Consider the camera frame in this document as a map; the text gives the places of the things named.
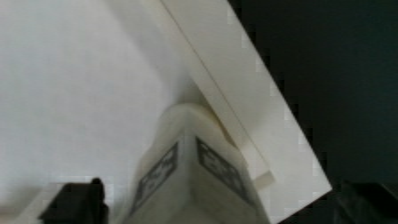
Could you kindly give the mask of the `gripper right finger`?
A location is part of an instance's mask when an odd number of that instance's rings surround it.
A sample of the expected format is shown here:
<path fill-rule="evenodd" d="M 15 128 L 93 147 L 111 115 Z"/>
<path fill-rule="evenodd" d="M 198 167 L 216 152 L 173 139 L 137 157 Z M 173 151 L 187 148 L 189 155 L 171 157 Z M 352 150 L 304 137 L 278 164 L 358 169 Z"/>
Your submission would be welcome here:
<path fill-rule="evenodd" d="M 398 224 L 398 183 L 344 181 L 335 224 Z"/>

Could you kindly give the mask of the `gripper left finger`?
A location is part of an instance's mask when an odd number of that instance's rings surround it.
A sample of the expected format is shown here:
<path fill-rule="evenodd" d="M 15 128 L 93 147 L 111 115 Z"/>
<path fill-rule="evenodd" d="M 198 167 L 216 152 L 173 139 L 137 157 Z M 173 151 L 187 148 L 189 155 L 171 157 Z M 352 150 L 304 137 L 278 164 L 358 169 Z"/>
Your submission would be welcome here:
<path fill-rule="evenodd" d="M 109 224 L 102 179 L 70 182 L 59 191 L 45 192 L 11 224 Z"/>

